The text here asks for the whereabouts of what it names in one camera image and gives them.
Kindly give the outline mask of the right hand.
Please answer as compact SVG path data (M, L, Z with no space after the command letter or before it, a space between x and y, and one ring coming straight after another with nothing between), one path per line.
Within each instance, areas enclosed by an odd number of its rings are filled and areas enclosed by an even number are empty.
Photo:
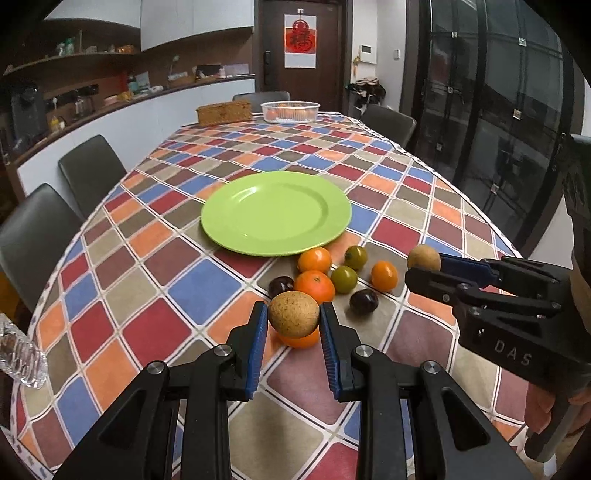
M528 428L537 434L541 434L551 421L551 410L554 407L556 397L536 385L529 384L526 396L525 423ZM569 403L580 406L581 410L569 429L569 434L575 434L589 423L591 417L591 391L589 388L572 397Z

